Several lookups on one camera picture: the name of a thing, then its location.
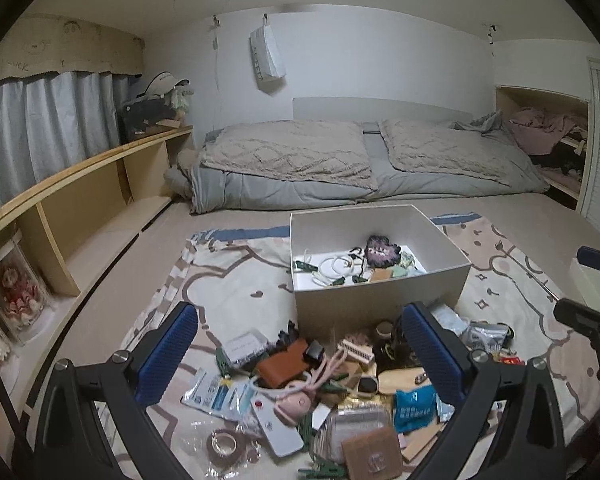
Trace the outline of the beige quilted blanket left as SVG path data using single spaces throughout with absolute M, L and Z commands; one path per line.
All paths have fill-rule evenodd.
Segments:
M 279 120 L 229 126 L 204 146 L 201 162 L 269 179 L 378 188 L 363 128 L 356 122 Z

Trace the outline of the grey curtain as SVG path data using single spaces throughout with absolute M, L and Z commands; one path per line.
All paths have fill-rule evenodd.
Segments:
M 0 207 L 120 144 L 117 112 L 133 78 L 65 72 L 0 84 Z

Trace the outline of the beige quilted blanket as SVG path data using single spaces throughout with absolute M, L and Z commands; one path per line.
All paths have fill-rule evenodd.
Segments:
M 511 185 L 517 170 L 509 145 L 475 131 L 407 119 L 384 119 L 380 133 L 397 170 L 454 174 Z
M 269 179 L 378 188 L 363 128 L 356 122 L 279 120 L 229 126 L 204 146 L 201 162 Z

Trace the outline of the pink clothes pile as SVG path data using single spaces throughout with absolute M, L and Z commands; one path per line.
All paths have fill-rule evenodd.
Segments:
M 573 130 L 585 131 L 588 121 L 578 115 L 557 114 L 526 107 L 509 118 L 509 128 L 519 147 L 530 156 L 549 155 Z

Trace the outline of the blue snack packet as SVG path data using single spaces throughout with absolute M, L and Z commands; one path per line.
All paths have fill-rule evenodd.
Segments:
M 430 424 L 437 416 L 437 393 L 432 385 L 394 395 L 393 426 L 398 434 L 409 434 Z

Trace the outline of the wooden side shelf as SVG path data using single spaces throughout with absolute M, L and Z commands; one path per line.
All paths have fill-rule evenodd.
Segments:
M 171 129 L 58 172 L 0 208 L 0 245 L 23 250 L 60 296 L 87 292 L 173 200 L 163 174 L 193 133 Z

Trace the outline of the white hanging pouch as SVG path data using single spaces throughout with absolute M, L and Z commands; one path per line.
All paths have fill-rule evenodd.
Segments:
M 249 47 L 258 81 L 270 82 L 286 77 L 286 66 L 278 50 L 268 14 L 263 15 L 262 25 L 250 32 Z

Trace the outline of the beige quilted blanket right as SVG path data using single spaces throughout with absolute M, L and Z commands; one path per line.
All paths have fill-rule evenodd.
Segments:
M 517 170 L 509 145 L 475 131 L 407 119 L 384 119 L 380 133 L 397 170 L 454 174 L 511 185 Z

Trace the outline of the cartoon patterned blanket mat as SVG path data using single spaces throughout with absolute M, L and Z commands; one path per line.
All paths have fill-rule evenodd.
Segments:
M 471 266 L 455 310 L 465 320 L 504 322 L 515 333 L 521 359 L 542 356 L 554 379 L 565 438 L 572 441 L 600 420 L 600 382 L 588 341 L 555 321 L 562 290 L 510 237 L 503 223 L 470 212 L 444 214 L 434 223 L 464 252 Z M 198 370 L 214 370 L 221 344 L 255 328 L 275 340 L 296 319 L 286 226 L 268 230 L 211 230 L 194 234 L 122 341 L 126 350 L 185 300 L 198 309 L 199 328 L 162 400 L 148 410 L 174 455 L 194 479 L 294 479 L 311 466 L 306 453 L 276 460 L 264 441 L 221 472 L 204 452 L 208 430 L 224 420 L 189 408 L 181 398 Z

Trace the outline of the white cap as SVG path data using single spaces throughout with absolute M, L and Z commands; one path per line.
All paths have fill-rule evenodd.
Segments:
M 189 80 L 187 78 L 178 78 L 170 72 L 161 72 L 151 79 L 140 96 L 166 96 L 176 87 L 187 86 L 188 84 Z

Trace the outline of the wooden block stick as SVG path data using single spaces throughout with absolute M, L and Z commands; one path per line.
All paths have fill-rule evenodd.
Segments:
M 437 435 L 444 429 L 444 424 L 432 422 L 426 427 L 411 431 L 406 435 L 406 445 L 402 456 L 406 462 L 411 462 L 415 457 L 437 439 Z

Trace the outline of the grey folded duvet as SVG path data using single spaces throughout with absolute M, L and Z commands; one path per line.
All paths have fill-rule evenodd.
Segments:
M 225 127 L 163 174 L 194 214 L 297 210 L 407 198 L 544 193 L 492 113 L 475 122 L 278 120 Z

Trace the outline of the dark storage bag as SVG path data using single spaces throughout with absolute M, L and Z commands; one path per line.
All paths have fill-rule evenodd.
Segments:
M 178 112 L 160 96 L 125 102 L 118 110 L 120 139 L 123 144 L 178 128 Z

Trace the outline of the wooden board with clear hook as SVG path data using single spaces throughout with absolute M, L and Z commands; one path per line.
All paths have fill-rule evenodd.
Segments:
M 399 439 L 391 427 L 343 441 L 342 452 L 351 480 L 388 480 L 402 474 Z

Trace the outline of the small black box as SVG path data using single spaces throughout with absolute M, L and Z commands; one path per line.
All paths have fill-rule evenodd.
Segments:
M 303 351 L 302 358 L 304 362 L 317 367 L 322 364 L 324 354 L 324 347 L 317 340 L 312 340 L 306 347 L 306 350 Z

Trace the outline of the brown tape roll in wrap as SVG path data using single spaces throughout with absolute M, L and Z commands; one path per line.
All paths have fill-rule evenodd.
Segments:
M 213 466 L 233 467 L 244 456 L 247 440 L 241 432 L 231 429 L 213 430 L 206 441 L 207 454 Z

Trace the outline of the green clothes peg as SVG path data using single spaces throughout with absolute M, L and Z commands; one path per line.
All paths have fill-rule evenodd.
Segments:
M 298 475 L 300 479 L 313 480 L 341 480 L 348 478 L 345 466 L 331 462 L 315 464 L 312 468 L 299 469 Z

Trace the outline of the clear plastic case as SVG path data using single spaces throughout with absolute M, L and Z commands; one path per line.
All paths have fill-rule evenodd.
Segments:
M 336 408 L 326 418 L 310 445 L 319 462 L 343 464 L 343 442 L 391 425 L 391 416 L 380 404 L 363 403 Z

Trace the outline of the white cardboard shoe box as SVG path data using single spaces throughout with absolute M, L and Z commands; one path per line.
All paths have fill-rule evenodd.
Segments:
M 371 235 L 402 248 L 401 261 L 372 269 Z M 344 335 L 393 321 L 413 301 L 460 298 L 469 259 L 413 205 L 295 212 L 290 217 L 292 289 L 300 332 Z

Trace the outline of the blue white medicine sachet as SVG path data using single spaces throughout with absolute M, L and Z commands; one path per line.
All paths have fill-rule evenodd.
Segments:
M 250 412 L 253 395 L 248 380 L 225 378 L 214 370 L 201 368 L 181 397 L 181 404 L 229 422 L 241 422 Z

